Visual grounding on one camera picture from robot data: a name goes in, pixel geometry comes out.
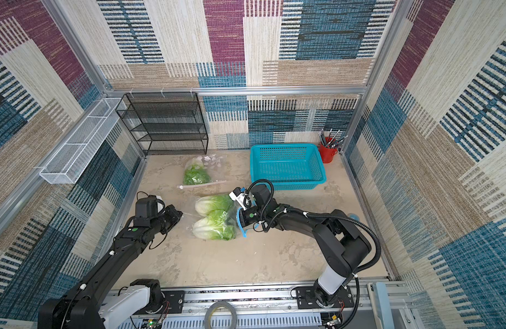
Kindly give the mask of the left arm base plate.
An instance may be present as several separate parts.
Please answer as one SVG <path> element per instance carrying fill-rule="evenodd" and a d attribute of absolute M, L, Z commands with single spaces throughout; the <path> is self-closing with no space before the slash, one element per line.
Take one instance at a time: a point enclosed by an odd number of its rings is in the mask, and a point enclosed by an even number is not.
<path fill-rule="evenodd" d="M 162 299 L 157 306 L 145 307 L 136 311 L 134 315 L 181 314 L 185 295 L 184 290 L 162 291 Z"/>

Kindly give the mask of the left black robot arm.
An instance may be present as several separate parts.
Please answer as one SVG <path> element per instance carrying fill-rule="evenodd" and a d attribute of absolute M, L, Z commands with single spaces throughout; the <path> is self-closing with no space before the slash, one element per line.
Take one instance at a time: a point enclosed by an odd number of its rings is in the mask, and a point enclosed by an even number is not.
<path fill-rule="evenodd" d="M 117 328 L 139 311 L 161 313 L 165 296 L 160 283 L 143 279 L 107 302 L 107 294 L 129 265 L 152 243 L 167 234 L 183 213 L 155 195 L 136 202 L 136 213 L 114 237 L 101 260 L 59 299 L 47 300 L 39 310 L 39 328 Z"/>

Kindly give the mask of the clear pink-zip lettuce bag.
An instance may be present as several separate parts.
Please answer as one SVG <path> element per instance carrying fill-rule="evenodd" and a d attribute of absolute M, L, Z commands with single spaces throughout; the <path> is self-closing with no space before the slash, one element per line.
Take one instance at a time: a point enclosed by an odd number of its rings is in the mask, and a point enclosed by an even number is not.
<path fill-rule="evenodd" d="M 225 156 L 217 154 L 195 156 L 184 166 L 179 189 L 218 185 L 227 181 L 225 175 Z"/>

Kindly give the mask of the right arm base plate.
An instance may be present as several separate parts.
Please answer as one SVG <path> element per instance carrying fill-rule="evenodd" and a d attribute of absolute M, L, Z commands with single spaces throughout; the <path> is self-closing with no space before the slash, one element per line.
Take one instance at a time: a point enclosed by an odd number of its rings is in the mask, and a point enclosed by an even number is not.
<path fill-rule="evenodd" d="M 340 287 L 329 295 L 319 286 L 299 286 L 291 290 L 290 296 L 297 301 L 299 309 L 353 308 L 355 294 L 349 287 Z"/>

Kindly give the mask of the blue tape roll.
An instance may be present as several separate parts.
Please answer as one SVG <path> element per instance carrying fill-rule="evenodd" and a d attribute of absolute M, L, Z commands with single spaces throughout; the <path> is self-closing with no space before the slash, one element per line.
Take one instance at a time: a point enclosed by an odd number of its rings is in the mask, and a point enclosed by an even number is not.
<path fill-rule="evenodd" d="M 348 214 L 348 217 L 351 219 L 354 219 L 356 221 L 360 220 L 360 218 L 356 214 L 353 214 L 353 213 Z"/>

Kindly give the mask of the clear blue-zip bag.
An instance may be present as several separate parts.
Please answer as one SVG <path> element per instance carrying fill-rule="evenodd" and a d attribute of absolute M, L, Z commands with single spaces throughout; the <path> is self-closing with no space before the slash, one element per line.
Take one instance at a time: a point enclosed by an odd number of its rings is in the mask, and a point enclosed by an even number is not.
<path fill-rule="evenodd" d="M 231 241 L 246 237 L 246 231 L 239 225 L 239 209 L 227 194 L 198 198 L 194 202 L 194 212 L 199 217 L 191 226 L 196 238 Z"/>

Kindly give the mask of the metal utensils in cup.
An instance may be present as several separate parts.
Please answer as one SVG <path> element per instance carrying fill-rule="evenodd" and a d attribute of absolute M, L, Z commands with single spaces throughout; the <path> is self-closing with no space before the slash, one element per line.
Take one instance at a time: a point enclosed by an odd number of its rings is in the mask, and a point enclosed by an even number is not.
<path fill-rule="evenodd" d="M 341 130 L 338 130 L 336 132 L 330 130 L 328 132 L 325 132 L 324 130 L 319 131 L 319 137 L 320 142 L 319 146 L 327 149 L 341 149 L 345 139 L 346 135 L 341 134 Z"/>

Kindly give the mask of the red utensil cup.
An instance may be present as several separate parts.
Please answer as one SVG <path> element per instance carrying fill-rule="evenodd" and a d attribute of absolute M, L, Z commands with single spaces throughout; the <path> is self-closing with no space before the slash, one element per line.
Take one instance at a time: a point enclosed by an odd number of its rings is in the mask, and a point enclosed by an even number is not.
<path fill-rule="evenodd" d="M 320 141 L 318 151 L 324 164 L 331 163 L 335 155 L 338 153 L 336 142 L 337 139 L 331 137 L 325 137 L 323 140 Z"/>

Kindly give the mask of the grey tape roll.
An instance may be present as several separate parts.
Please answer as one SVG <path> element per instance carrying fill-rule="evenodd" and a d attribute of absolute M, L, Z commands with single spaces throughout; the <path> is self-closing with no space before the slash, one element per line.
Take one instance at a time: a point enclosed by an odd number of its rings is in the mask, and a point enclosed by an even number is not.
<path fill-rule="evenodd" d="M 212 304 L 204 315 L 204 328 L 232 328 L 238 326 L 238 315 L 235 307 L 228 302 L 219 301 Z"/>

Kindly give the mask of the chinese cabbage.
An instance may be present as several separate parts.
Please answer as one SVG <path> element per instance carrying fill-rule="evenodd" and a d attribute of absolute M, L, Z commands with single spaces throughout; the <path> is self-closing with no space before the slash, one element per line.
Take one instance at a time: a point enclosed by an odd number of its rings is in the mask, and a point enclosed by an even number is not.
<path fill-rule="evenodd" d="M 228 211 L 234 205 L 234 201 L 228 195 L 209 195 L 199 198 L 195 203 L 195 210 L 201 216 L 206 216 L 213 211 Z"/>
<path fill-rule="evenodd" d="M 203 240 L 230 241 L 235 239 L 235 226 L 227 211 L 213 211 L 195 222 L 192 228 L 195 237 Z"/>

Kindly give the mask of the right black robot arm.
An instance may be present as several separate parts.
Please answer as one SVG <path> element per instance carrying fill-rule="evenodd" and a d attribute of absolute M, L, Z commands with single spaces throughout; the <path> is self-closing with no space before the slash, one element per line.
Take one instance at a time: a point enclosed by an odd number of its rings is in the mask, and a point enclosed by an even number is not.
<path fill-rule="evenodd" d="M 257 180 L 247 189 L 237 187 L 229 197 L 239 204 L 237 224 L 241 230 L 293 231 L 316 240 L 327 263 L 313 285 L 313 296 L 320 307 L 332 307 L 339 291 L 381 257 L 379 238 L 367 225 L 338 209 L 316 213 L 278 203 L 274 185 L 267 179 Z"/>

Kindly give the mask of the white mesh wall basket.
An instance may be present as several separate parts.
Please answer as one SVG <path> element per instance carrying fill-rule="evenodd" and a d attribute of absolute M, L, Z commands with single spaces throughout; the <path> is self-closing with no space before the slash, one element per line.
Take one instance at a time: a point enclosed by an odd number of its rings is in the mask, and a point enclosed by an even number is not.
<path fill-rule="evenodd" d="M 59 150 L 41 169 L 50 185 L 76 183 L 119 120 L 119 98 L 105 98 L 94 106 Z"/>

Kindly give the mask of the teal plastic basket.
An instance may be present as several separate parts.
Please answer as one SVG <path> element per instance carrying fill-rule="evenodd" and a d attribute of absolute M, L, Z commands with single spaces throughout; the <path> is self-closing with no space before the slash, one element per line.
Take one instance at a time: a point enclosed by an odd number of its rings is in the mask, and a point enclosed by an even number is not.
<path fill-rule="evenodd" d="M 250 149 L 253 182 L 269 180 L 276 190 L 312 190 L 327 181 L 326 171 L 314 144 L 255 145 Z"/>

